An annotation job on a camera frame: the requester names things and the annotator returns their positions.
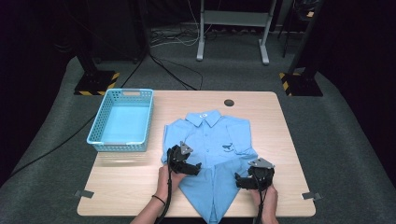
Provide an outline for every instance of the rack leg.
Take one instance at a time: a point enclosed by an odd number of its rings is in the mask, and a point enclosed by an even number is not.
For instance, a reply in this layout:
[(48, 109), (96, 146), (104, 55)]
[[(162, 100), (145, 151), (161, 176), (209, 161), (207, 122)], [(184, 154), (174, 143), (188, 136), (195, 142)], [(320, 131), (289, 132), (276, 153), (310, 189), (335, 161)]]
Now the rack leg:
[(272, 1), (270, 11), (268, 13), (267, 23), (265, 25), (264, 33), (262, 34), (262, 39), (259, 40), (260, 52), (262, 53), (262, 63), (268, 65), (270, 60), (268, 58), (267, 48), (265, 47), (265, 42), (267, 41), (268, 33), (270, 32), (270, 26), (272, 18), (274, 17), (276, 0)]
[(200, 32), (199, 32), (199, 44), (198, 44), (198, 52), (197, 52), (197, 61), (201, 61), (204, 59), (204, 48), (205, 48), (205, 39), (204, 39), (204, 29), (205, 29), (205, 0), (201, 0), (201, 23), (200, 23)]

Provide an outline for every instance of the dark background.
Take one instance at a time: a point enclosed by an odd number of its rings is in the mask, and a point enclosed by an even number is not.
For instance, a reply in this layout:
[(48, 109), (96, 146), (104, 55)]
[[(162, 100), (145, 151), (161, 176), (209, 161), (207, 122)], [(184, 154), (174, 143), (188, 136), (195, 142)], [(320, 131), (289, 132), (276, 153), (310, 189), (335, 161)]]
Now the dark background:
[[(261, 10), (255, 7), (256, 2), (231, 1), (227, 6)], [(160, 25), (156, 21), (163, 18), (167, 18), (164, 23), (191, 19), (185, 1), (147, 3), (150, 25)], [(198, 3), (191, 1), (197, 19)], [(69, 4), (73, 7), (80, 3)], [(81, 21), (87, 20), (84, 7), (77, 8), (82, 12), (76, 15), (81, 16)], [(390, 0), (370, 4), (327, 0), (300, 64), (309, 66), (311, 59), (318, 57), (327, 32), (335, 30), (334, 38), (326, 40), (331, 47), (319, 55), (323, 60), (318, 70), (346, 98), (393, 185), (396, 183), (396, 21), (392, 19), (395, 9)], [(3, 184), (50, 111), (65, 67), (75, 53), (67, 29), (52, 14), (47, 1), (2, 1), (0, 17), (0, 183)], [(91, 48), (90, 36), (83, 32), (81, 35)]]

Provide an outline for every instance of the light blue shirt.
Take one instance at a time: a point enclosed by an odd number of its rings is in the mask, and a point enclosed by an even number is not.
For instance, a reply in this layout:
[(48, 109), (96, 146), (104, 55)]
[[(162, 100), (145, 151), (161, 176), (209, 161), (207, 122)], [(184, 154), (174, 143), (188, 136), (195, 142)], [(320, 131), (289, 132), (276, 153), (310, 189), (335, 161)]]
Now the light blue shirt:
[(179, 187), (206, 223), (219, 223), (239, 188), (235, 173), (248, 176), (248, 162), (257, 159), (247, 119), (222, 116), (218, 110), (189, 113), (165, 125), (162, 161), (180, 141), (193, 149), (189, 164), (202, 163), (200, 173), (183, 179)]

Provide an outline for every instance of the shirt collar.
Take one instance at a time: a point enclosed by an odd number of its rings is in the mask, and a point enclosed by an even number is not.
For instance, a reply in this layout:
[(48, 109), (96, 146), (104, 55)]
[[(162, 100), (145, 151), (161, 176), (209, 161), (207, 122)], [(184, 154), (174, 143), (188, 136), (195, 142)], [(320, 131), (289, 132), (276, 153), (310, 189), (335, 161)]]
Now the shirt collar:
[(210, 110), (204, 113), (189, 113), (186, 116), (186, 120), (191, 122), (195, 126), (200, 126), (203, 120), (206, 120), (210, 127), (215, 126), (215, 124), (221, 118), (221, 114), (218, 110)]

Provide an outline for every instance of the yellow and black hazard tape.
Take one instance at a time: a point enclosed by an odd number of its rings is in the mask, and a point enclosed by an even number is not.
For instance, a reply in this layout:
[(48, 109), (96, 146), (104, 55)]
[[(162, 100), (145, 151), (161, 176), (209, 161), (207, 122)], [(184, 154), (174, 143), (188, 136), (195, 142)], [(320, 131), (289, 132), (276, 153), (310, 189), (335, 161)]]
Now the yellow and black hazard tape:
[(103, 91), (75, 91), (75, 95), (105, 95), (106, 90), (114, 88), (116, 85), (117, 78), (120, 76), (120, 73), (114, 74), (114, 76), (111, 78), (110, 84), (107, 86), (107, 88)]
[[(294, 76), (299, 76), (299, 73), (293, 73)], [(282, 86), (283, 90), (285, 90), (286, 95), (292, 96), (293, 94), (291, 93), (290, 86), (288, 81), (286, 80), (286, 75), (284, 73), (279, 73), (280, 80), (282, 80)]]

